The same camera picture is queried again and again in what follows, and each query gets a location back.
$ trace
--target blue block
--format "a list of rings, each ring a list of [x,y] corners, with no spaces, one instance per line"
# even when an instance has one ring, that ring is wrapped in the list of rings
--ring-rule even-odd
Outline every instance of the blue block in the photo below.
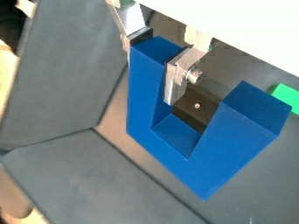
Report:
[[[207,200],[276,139],[291,107],[241,81],[200,135],[164,103],[164,64],[180,50],[160,37],[131,48],[127,133]]]

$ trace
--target gray surface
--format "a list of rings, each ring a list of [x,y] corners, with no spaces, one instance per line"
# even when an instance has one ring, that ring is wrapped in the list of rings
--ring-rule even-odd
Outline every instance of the gray surface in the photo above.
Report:
[[[204,223],[89,129],[10,151],[4,168],[50,223]]]
[[[243,55],[227,45],[219,45],[205,59],[201,83],[220,99],[241,80],[267,90],[283,82],[299,89],[299,79],[263,61]],[[163,168],[125,133],[127,76],[110,101],[96,130],[125,155],[151,173],[184,203],[211,223],[299,223],[299,117],[291,115],[277,140],[203,203],[173,175]]]
[[[124,56],[104,0],[38,2],[0,127],[1,150],[97,125]]]

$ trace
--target screw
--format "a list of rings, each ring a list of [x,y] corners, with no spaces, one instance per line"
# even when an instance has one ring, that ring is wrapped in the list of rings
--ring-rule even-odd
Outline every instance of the screw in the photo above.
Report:
[[[201,105],[196,102],[196,103],[193,104],[193,107],[195,107],[196,109],[199,109],[199,108],[201,107]]]
[[[201,81],[203,78],[203,71],[193,65],[191,66],[191,68],[188,69],[184,79],[192,84],[192,85],[197,85]]]

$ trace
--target green object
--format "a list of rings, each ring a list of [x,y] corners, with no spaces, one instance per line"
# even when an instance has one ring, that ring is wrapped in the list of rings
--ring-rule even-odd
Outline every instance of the green object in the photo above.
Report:
[[[299,115],[299,91],[279,83],[271,87],[268,93],[281,102],[292,106],[292,112]]]
[[[133,0],[120,0],[120,7],[123,7],[127,4],[131,4],[133,2]]]

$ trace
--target metal bracket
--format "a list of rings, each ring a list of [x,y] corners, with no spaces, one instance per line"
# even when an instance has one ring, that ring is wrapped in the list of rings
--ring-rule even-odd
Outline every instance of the metal bracket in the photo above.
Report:
[[[181,98],[187,82],[197,85],[203,72],[199,69],[199,60],[205,55],[211,46],[211,36],[187,26],[184,41],[192,45],[187,47],[167,63],[163,100],[168,105]]]
[[[129,54],[129,47],[153,37],[153,31],[145,26],[140,4],[129,1],[106,0],[106,6],[120,31],[123,49]]]

